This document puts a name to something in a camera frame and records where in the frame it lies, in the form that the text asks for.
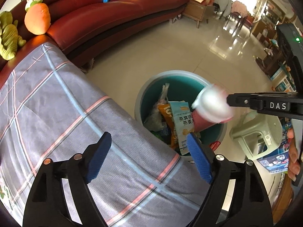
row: cabinet drawer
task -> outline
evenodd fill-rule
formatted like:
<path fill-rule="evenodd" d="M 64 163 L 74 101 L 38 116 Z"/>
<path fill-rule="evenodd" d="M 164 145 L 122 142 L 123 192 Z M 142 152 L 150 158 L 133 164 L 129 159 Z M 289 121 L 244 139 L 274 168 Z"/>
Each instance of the cabinet drawer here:
<path fill-rule="evenodd" d="M 204 14 L 204 9 L 205 6 L 188 3 L 183 13 L 201 21 Z"/>

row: blue gripper pad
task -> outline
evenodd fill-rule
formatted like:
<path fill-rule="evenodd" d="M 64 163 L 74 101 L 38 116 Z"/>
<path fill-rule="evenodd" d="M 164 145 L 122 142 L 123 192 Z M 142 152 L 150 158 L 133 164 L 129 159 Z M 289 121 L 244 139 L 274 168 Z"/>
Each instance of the blue gripper pad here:
<path fill-rule="evenodd" d="M 200 177 L 202 177 L 207 183 L 211 183 L 213 179 L 211 164 L 192 133 L 187 135 L 187 148 L 195 162 Z"/>
<path fill-rule="evenodd" d="M 103 162 L 111 148 L 112 145 L 112 136 L 110 133 L 106 132 L 98 141 L 99 146 L 95 151 L 93 157 L 91 158 L 88 164 L 88 170 L 86 175 L 86 180 L 90 183 L 93 179 L 95 179 L 99 171 L 103 165 Z"/>

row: red label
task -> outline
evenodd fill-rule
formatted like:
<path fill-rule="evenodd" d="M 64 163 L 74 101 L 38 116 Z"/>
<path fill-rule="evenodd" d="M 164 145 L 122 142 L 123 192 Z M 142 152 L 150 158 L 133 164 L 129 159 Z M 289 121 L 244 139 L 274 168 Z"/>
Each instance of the red label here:
<path fill-rule="evenodd" d="M 212 142 L 209 146 L 213 151 L 215 151 L 219 147 L 220 144 L 221 144 L 221 142 L 215 141 L 215 142 Z"/>

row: plastic stool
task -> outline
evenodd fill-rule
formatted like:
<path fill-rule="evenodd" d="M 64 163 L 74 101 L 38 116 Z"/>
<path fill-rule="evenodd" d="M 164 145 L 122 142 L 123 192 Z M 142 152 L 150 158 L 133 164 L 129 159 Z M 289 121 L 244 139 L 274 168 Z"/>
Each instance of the plastic stool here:
<path fill-rule="evenodd" d="M 247 142 L 249 135 L 255 135 L 255 137 L 250 136 L 250 138 L 252 138 L 252 144 L 257 148 L 261 144 L 260 140 L 263 139 L 267 150 L 254 155 Z M 270 154 L 280 146 L 282 125 L 277 116 L 258 114 L 257 111 L 252 111 L 241 115 L 238 125 L 231 129 L 229 136 L 234 142 L 240 144 L 248 159 L 256 160 Z"/>

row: screw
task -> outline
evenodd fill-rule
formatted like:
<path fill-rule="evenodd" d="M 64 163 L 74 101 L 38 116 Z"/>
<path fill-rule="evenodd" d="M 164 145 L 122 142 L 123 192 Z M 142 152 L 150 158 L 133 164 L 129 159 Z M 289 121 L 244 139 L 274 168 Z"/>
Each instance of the screw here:
<path fill-rule="evenodd" d="M 43 161 L 43 164 L 48 165 L 51 162 L 51 159 L 47 158 Z"/>
<path fill-rule="evenodd" d="M 82 154 L 75 154 L 75 155 L 74 155 L 74 159 L 75 159 L 75 160 L 82 159 Z"/>
<path fill-rule="evenodd" d="M 248 159 L 247 161 L 246 161 L 246 163 L 249 165 L 249 166 L 252 166 L 254 163 L 253 163 L 253 161 L 251 161 L 250 159 Z"/>
<path fill-rule="evenodd" d="M 221 154 L 216 155 L 217 160 L 224 160 L 224 156 Z"/>

